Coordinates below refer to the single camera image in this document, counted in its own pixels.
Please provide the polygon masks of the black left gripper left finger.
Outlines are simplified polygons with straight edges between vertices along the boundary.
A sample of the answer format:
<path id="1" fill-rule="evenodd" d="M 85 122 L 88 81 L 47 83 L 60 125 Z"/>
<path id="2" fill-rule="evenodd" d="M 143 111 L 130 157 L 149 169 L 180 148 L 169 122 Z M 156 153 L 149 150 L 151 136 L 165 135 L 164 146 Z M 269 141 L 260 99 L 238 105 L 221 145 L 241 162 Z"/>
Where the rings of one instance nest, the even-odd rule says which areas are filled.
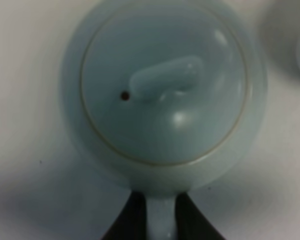
<path id="1" fill-rule="evenodd" d="M 147 240 L 148 211 L 146 198 L 133 191 L 122 211 L 102 240 Z"/>

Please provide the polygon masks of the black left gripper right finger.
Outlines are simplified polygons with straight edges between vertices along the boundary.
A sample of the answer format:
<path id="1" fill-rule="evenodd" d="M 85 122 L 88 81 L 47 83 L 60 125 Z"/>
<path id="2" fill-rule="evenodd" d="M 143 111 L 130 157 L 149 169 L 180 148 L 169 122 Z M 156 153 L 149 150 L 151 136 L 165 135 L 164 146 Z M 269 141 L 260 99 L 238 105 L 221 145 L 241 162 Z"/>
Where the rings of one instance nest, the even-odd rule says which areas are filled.
<path id="1" fill-rule="evenodd" d="M 176 198 L 175 218 L 178 240 L 225 240 L 186 193 Z"/>

